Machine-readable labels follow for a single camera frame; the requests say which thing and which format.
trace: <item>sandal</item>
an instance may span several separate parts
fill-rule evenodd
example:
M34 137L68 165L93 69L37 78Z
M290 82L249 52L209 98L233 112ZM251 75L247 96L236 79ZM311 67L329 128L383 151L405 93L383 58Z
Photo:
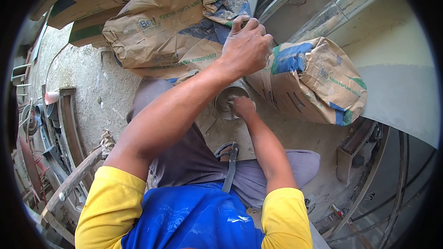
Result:
M228 146L232 146L231 150L229 152L220 153L222 150L226 149ZM224 179L223 188L222 191L229 193L232 186L232 181L234 179L235 174L235 163L237 161L238 154L240 153L240 149L238 146L238 143L235 141L230 141L222 146L220 146L215 151L215 157L220 160L221 156L227 156L229 155L229 168L228 168L228 174L226 175L226 178Z

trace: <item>black cable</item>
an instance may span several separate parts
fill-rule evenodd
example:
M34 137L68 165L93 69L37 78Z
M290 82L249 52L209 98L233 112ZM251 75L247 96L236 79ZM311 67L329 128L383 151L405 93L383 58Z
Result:
M399 209L399 211L397 212L396 216L398 216L398 215L399 215L402 211L404 211L405 209L409 208L409 207L413 204L413 202L415 202L415 201L418 199L418 197L423 193L423 191L426 189L426 187L428 186L428 184L429 184L430 181L431 181L431 179L428 179L428 180L424 183L424 185L419 189L419 191L418 191L417 193L415 193L415 195L414 195L411 199L409 199L409 200L408 200L408 201L407 201L407 202L406 202L406 203L405 203L405 204ZM387 222L388 220L389 220L389 216L387 216L387 217L385 217L384 219L380 220L379 222L373 224L372 226L369 226L369 227L367 227L367 228L365 228L365 229L363 229L363 230L360 230L358 233L350 234L350 235L345 236L345 237L341 237L341 238L337 238L337 239L334 239L334 240L331 240L331 241L327 241L326 243L327 243L328 245L333 245L333 244L337 244L337 243L340 243L340 242L348 241L348 240L350 240L350 239L353 239L353 238L359 237L359 236L361 236L361 235L363 235L363 234L369 232L370 230L379 227L381 224L384 224L384 223Z
M418 172L414 175L414 177L406 184L406 188L408 188L410 185L413 184L413 182L421 175L421 173L424 171L424 169L428 166L428 164L431 162L432 158L434 157L435 153L437 152L437 149L434 149L431 154L429 155L426 162L423 164L423 166L418 170ZM363 213L362 215L357 216L355 219L350 219L351 222L355 222L358 219L362 219L365 216L368 216L369 214L379 210L380 208L384 207L386 204L394 200L395 194L386 199L385 202L382 202L380 205L376 206L375 208L367 211L366 213Z
M388 241L388 237L390 236L393 227L395 226L396 218L398 210L401 206L401 202L404 197L404 186L405 186L405 174L406 174L406 161L405 161L405 152L404 152L404 133L398 130L398 136L400 141L400 169L398 172L398 185L397 185L397 193L394 200L394 206L392 207L391 215L389 216L388 224L386 225L385 231L383 232L383 236L381 237L380 242L377 245L377 249L383 249Z
M407 175L409 173L409 152L410 152L410 148L409 148L409 134L406 134L406 172L404 175L404 182L407 183ZM404 199L404 192L406 191L406 185L403 186L402 190L401 190L401 198L400 198L400 206L403 204L403 199ZM391 237L391 234L394 230L395 224L397 223L397 219L398 219L398 213L399 211L396 212L396 217L394 219L394 224L392 225L391 229L388 232L388 235L386 236L386 241L385 244L383 244L381 246L381 249L383 249L387 242L389 241L389 238Z

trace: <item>man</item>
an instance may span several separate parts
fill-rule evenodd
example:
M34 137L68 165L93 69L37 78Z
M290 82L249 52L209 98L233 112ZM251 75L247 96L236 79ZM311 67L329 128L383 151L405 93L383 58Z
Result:
M248 19L233 21L222 56L189 80L142 80L129 124L95 174L77 248L312 248L299 187L316 175L319 155L285 151L253 102L236 98L257 160L236 162L230 175L223 160L235 162L238 145L214 156L193 123L223 88L264 68L272 36L254 18L241 29ZM148 174L157 188L144 195ZM263 207L263 231L245 206Z

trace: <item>leg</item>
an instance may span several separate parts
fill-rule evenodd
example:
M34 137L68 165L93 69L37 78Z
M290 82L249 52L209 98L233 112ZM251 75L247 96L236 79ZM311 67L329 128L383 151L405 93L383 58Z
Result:
M166 80L143 78L136 91L132 108L126 116L128 123L155 98L172 87L173 85ZM226 173L227 165L214 157L195 123L180 141L152 162L149 172L152 174L153 187L222 180Z
M297 185L309 183L320 168L320 155L310 150L286 150ZM266 197L266 178L257 160L238 161L233 188L246 207L261 208Z

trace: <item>blue shirt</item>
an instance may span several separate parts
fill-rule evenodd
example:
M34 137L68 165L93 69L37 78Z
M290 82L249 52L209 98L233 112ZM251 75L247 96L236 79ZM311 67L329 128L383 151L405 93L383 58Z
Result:
M121 240L132 248L261 248L264 233L223 182L149 190L143 212Z

